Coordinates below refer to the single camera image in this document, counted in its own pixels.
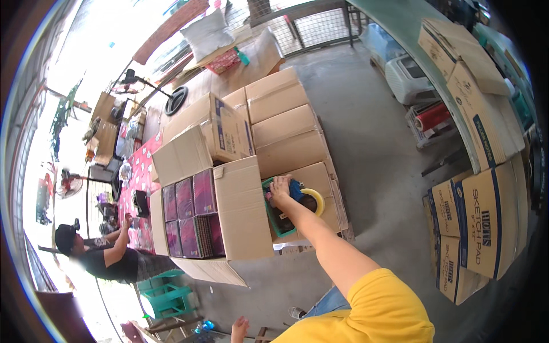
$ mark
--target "foot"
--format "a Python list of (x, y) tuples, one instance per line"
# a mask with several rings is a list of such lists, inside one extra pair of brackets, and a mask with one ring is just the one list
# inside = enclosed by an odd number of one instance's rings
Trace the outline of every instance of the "foot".
[(295, 318), (295, 319), (302, 319), (303, 316), (307, 314), (307, 312), (304, 309), (299, 307), (290, 307), (288, 309), (288, 313), (292, 318)]

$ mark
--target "hand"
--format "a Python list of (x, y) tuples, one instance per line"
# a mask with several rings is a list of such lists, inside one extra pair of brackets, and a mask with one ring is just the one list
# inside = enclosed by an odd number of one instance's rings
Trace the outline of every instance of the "hand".
[(122, 228), (128, 230), (132, 225), (132, 219), (133, 219), (132, 215), (129, 213), (126, 213), (124, 215), (124, 222), (122, 223)]
[(269, 184), (269, 189), (273, 196), (273, 201), (276, 207), (280, 208), (281, 201), (285, 197), (290, 196), (290, 181), (291, 175), (275, 176), (273, 182)]
[(242, 343), (248, 334), (249, 327), (250, 324), (248, 324), (248, 319), (245, 316), (238, 318), (231, 330), (231, 343)]

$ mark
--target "black cap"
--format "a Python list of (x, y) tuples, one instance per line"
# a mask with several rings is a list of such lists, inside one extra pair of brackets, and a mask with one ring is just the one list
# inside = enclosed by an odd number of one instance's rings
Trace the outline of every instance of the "black cap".
[(72, 225), (61, 224), (55, 230), (55, 244), (63, 255), (70, 256), (72, 247), (74, 246), (75, 235), (76, 228)]

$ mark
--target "yellow shirt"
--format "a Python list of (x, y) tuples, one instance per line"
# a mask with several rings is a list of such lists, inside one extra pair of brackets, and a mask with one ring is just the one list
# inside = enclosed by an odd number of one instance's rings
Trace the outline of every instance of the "yellow shirt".
[(388, 269), (364, 275), (349, 290), (350, 310), (298, 321), (285, 342), (432, 342), (435, 328), (417, 295)]

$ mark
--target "red tablecloth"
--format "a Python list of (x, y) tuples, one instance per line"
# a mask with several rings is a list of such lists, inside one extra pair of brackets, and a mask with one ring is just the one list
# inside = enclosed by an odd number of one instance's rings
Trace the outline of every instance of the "red tablecloth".
[[(154, 244), (150, 216), (148, 218), (137, 217), (137, 208), (133, 205), (132, 194), (134, 190), (142, 190), (150, 196), (160, 189), (159, 183), (151, 181), (150, 172), (153, 163), (152, 154), (160, 149), (161, 146), (162, 134), (158, 133), (156, 137), (151, 138), (145, 144), (135, 149), (134, 153), (128, 159), (128, 163), (132, 166), (132, 177), (128, 185), (122, 188), (118, 200), (120, 225), (122, 225), (125, 213), (131, 213), (133, 217), (138, 219), (135, 220), (134, 227), (128, 231), (130, 236), (128, 246), (134, 249), (147, 250), (152, 254), (154, 254)], [(147, 198), (147, 204), (150, 208), (149, 198)]]

